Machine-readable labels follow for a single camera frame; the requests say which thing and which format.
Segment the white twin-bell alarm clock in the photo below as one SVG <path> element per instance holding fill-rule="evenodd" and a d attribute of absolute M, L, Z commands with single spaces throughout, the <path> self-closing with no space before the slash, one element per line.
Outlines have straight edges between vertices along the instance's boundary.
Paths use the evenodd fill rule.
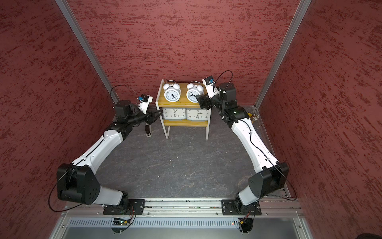
<path fill-rule="evenodd" d="M 191 103 L 197 103 L 197 96 L 203 96 L 204 95 L 204 87 L 203 85 L 198 81 L 191 81 L 187 85 L 187 99 Z"/>
<path fill-rule="evenodd" d="M 182 93 L 181 87 L 176 81 L 174 80 L 166 81 L 163 86 L 163 90 L 164 90 L 164 97 L 168 102 L 175 103 L 180 100 L 181 93 Z"/>

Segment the grey rectangular alarm clock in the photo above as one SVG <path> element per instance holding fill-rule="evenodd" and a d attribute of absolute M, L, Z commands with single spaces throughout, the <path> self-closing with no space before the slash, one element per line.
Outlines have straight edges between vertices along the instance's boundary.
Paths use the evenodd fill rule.
<path fill-rule="evenodd" d="M 210 111 L 205 109 L 187 108 L 187 120 L 192 121 L 208 121 L 210 119 Z"/>
<path fill-rule="evenodd" d="M 165 120 L 185 120 L 186 116 L 186 108 L 163 108 Z"/>

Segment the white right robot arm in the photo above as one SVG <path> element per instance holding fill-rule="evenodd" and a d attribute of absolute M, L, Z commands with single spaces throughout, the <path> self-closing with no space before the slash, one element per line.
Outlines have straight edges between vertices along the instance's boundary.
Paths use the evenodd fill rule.
<path fill-rule="evenodd" d="M 260 199 L 285 186 L 289 167 L 271 154 L 256 133 L 247 111 L 237 104 L 233 84 L 223 83 L 216 87 L 211 77 L 203 79 L 203 84 L 207 93 L 197 96 L 200 108 L 218 110 L 222 120 L 243 144 L 254 166 L 255 175 L 248 179 L 248 186 L 236 194 L 233 203 L 237 213 L 248 215 Z"/>

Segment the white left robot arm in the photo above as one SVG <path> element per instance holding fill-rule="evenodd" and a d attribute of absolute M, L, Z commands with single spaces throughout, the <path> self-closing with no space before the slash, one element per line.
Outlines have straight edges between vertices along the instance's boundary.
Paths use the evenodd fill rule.
<path fill-rule="evenodd" d="M 103 205 L 105 215 L 140 215 L 141 207 L 135 207 L 128 199 L 128 193 L 100 185 L 96 172 L 108 155 L 120 145 L 141 123 L 153 124 L 163 113 L 149 108 L 153 98 L 150 95 L 138 97 L 139 104 L 122 100 L 114 105 L 115 120 L 102 136 L 84 154 L 70 164 L 61 164 L 57 170 L 59 200 L 81 205 Z"/>

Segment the white wooden two-tier shelf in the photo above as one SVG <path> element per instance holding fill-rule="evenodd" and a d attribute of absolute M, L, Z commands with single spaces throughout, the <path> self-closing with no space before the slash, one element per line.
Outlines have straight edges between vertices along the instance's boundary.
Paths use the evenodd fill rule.
<path fill-rule="evenodd" d="M 166 139 L 172 127 L 202 127 L 209 138 L 211 110 L 202 110 L 196 100 L 204 92 L 200 81 L 161 80 L 155 105 L 163 111 L 160 120 Z"/>

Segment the beige black stapler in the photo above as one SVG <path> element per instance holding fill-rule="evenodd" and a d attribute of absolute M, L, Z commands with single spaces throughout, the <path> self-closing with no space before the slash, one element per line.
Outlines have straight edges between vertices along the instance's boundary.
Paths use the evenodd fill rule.
<path fill-rule="evenodd" d="M 148 124 L 148 123 L 145 124 L 145 132 L 146 132 L 146 136 L 147 137 L 151 137 L 152 136 L 151 125 Z"/>

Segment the pens in bucket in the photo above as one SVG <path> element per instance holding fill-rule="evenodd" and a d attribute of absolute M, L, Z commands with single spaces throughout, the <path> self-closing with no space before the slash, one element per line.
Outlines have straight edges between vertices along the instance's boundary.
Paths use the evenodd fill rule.
<path fill-rule="evenodd" d="M 254 107 L 252 107 L 251 116 L 250 116 L 251 122 L 255 123 L 259 120 L 259 118 L 260 118 L 260 116 L 258 115 L 257 110 Z"/>

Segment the left aluminium corner post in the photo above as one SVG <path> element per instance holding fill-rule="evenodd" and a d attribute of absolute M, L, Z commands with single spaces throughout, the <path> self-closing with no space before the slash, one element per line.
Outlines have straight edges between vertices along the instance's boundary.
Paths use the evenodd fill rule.
<path fill-rule="evenodd" d="M 109 93 L 109 96 L 111 97 L 112 101 L 114 103 L 117 103 L 119 101 L 119 97 L 116 93 L 112 92 L 112 84 L 110 83 L 105 71 L 103 70 L 95 52 L 91 48 L 83 30 L 81 29 L 78 21 L 76 20 L 69 4 L 65 0 L 56 0 L 56 4 L 58 5 L 61 13 L 63 14 L 64 18 L 66 19 L 67 23 L 69 24 L 71 30 L 73 31 L 75 37 L 77 38 L 78 42 L 80 43 L 81 47 L 83 48 L 84 52 L 86 53 L 88 59 L 90 60 L 92 66 L 94 67 L 95 71 L 97 72 L 98 76 L 100 77 L 103 85 L 105 86 L 106 90 Z"/>

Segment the aluminium corner post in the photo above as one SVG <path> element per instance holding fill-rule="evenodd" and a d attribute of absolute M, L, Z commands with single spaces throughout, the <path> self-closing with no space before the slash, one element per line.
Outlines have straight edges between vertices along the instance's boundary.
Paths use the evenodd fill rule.
<path fill-rule="evenodd" d="M 284 36 L 284 39 L 281 43 L 281 46 L 278 50 L 278 53 L 275 57 L 275 60 L 271 66 L 271 69 L 267 75 L 267 78 L 264 82 L 264 85 L 256 99 L 256 102 L 254 104 L 254 107 L 257 111 L 259 111 L 260 106 L 278 72 L 279 67 L 281 66 L 281 63 L 294 39 L 295 34 L 297 33 L 297 30 L 308 10 L 308 7 L 311 4 L 311 0 L 301 0 L 299 1 L 299 4 L 297 6 L 297 9 L 295 11 L 295 14 L 290 22 L 290 25 L 287 29 L 287 32 Z"/>
<path fill-rule="evenodd" d="M 58 5 L 61 13 L 63 14 L 64 18 L 66 19 L 67 23 L 69 24 L 71 30 L 73 31 L 75 37 L 77 38 L 78 42 L 80 43 L 81 47 L 83 48 L 84 52 L 86 53 L 88 59 L 90 60 L 92 66 L 94 67 L 95 71 L 97 72 L 98 76 L 100 77 L 103 85 L 105 86 L 106 90 L 109 93 L 109 96 L 111 97 L 112 101 L 114 103 L 117 103 L 119 101 L 119 97 L 116 93 L 112 92 L 112 84 L 110 83 L 105 71 L 103 70 L 95 52 L 91 48 L 83 30 L 81 29 L 78 21 L 76 20 L 69 4 L 65 0 L 56 0 L 56 4 Z"/>

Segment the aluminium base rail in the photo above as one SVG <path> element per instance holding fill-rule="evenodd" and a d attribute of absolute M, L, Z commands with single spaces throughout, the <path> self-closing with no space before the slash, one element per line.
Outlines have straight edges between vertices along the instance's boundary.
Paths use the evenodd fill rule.
<path fill-rule="evenodd" d="M 237 213 L 220 198 L 132 199 L 119 215 L 108 206 L 80 206 L 63 212 L 53 239 L 311 239 L 298 201 L 275 197 Z"/>

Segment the right aluminium corner post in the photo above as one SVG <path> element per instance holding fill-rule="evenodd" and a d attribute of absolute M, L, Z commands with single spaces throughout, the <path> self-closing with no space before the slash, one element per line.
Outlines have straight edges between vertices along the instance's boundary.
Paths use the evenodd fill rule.
<path fill-rule="evenodd" d="M 299 1 L 299 4 L 297 6 L 297 9 L 295 11 L 295 14 L 290 22 L 290 25 L 287 29 L 287 32 L 284 36 L 284 39 L 281 43 L 281 46 L 278 50 L 278 53 L 275 57 L 275 60 L 271 66 L 271 69 L 267 75 L 267 78 L 264 82 L 264 85 L 256 99 L 256 102 L 254 104 L 254 107 L 257 111 L 259 111 L 260 106 L 278 72 L 279 67 L 281 66 L 281 63 L 294 39 L 295 34 L 297 33 L 297 30 L 308 10 L 308 7 L 311 4 L 311 0 L 301 0 Z"/>

